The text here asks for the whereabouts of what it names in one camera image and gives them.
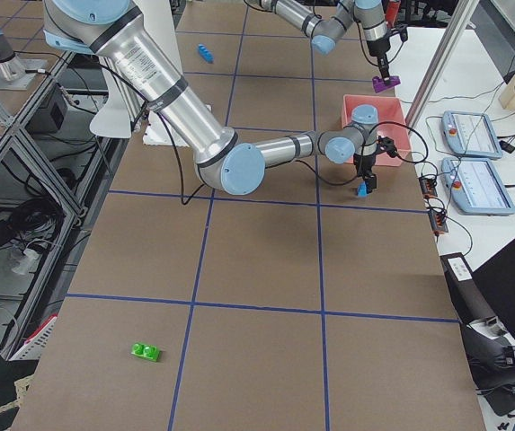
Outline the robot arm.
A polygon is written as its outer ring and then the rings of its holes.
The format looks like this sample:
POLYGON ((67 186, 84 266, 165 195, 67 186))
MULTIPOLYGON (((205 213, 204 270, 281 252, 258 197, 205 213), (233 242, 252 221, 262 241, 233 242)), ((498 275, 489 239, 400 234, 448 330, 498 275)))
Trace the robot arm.
POLYGON ((379 75, 372 78, 376 92, 383 92, 400 84, 400 77, 389 73, 387 52, 391 49, 390 38, 398 34, 407 41, 405 25, 391 27, 380 1, 339 1, 336 12, 328 19, 322 18, 297 1, 247 1, 248 7, 258 12, 274 13, 300 30, 318 52, 327 55, 337 42, 346 35, 352 24, 358 25, 360 36, 365 40, 365 57, 373 57, 372 64, 379 75))
POLYGON ((202 103, 174 63, 145 28, 132 1, 46 1, 44 32, 54 48, 109 59, 148 108, 165 119, 194 156, 197 175, 213 189, 247 195, 271 166, 314 154, 333 163, 353 161, 368 191, 378 152, 377 110, 365 104, 340 131, 307 132, 258 144, 242 143, 202 103))

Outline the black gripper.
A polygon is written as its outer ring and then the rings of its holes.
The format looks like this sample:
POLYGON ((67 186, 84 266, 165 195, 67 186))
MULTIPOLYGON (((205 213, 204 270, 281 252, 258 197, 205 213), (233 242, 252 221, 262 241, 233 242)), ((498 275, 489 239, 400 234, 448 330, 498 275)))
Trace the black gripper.
POLYGON ((360 153, 356 152, 353 155, 357 177, 363 178, 362 188, 365 191, 373 191, 377 188, 377 175, 372 172, 372 168, 379 154, 396 158, 395 141, 388 136, 379 136, 374 144, 362 145, 360 153))
POLYGON ((398 35, 401 42, 405 43, 408 40, 407 25, 398 24, 390 29, 386 24, 379 24, 364 30, 368 48, 366 59, 371 65, 378 67, 382 84, 391 83, 387 52, 391 49, 390 38, 395 35, 398 35))

